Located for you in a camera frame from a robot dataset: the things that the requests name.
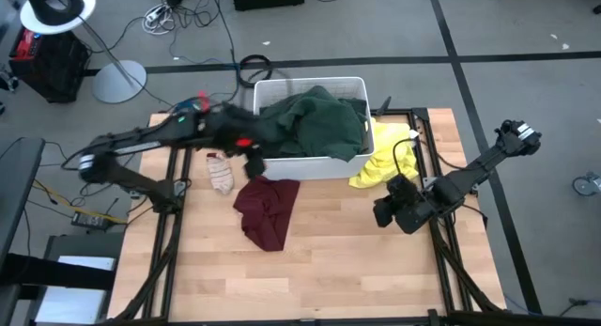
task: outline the wooden table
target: wooden table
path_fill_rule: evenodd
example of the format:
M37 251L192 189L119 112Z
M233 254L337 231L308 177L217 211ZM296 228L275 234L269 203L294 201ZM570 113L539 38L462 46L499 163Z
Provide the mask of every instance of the wooden table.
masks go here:
M453 111L430 109L429 115L440 155L450 163L465 165ZM154 115L151 123L162 119ZM385 116L380 121L408 119ZM412 235L404 234L396 224L376 225L373 201L386 194L384 185L358 190L349 187L347 179L303 181L285 250L266 253L244 236L240 215L232 208L247 182L241 168L244 160L231 160L235 190L220 195L210 185L207 152L193 155L193 184L184 209L171 321L417 317L431 308L444 314L427 225ZM145 152L140 171L163 179L168 159L166 148ZM445 165L442 168L450 171ZM478 207L473 197L467 204ZM131 218L149 205L133 212ZM157 214L148 213L128 228L109 316L122 311L146 279L157 220ZM482 218L462 208L456 212L455 229L466 270L493 303L504 307ZM451 275L455 304L460 305ZM157 285L155 315L160 310L162 284Z

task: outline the white plastic bin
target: white plastic bin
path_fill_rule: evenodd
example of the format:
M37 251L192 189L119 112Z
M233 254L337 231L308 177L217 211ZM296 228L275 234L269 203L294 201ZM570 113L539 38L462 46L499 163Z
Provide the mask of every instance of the white plastic bin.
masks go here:
M357 98L365 100L367 118L370 117L369 101L365 82L360 77L302 78L289 80L260 81L254 87L253 112L258 115L261 107L269 106L288 96L309 91L313 86L321 85L336 98ZM344 179L359 173L374 153L374 133L371 122L367 120L367 152L355 156L348 163L330 157L278 158L266 159L268 179Z

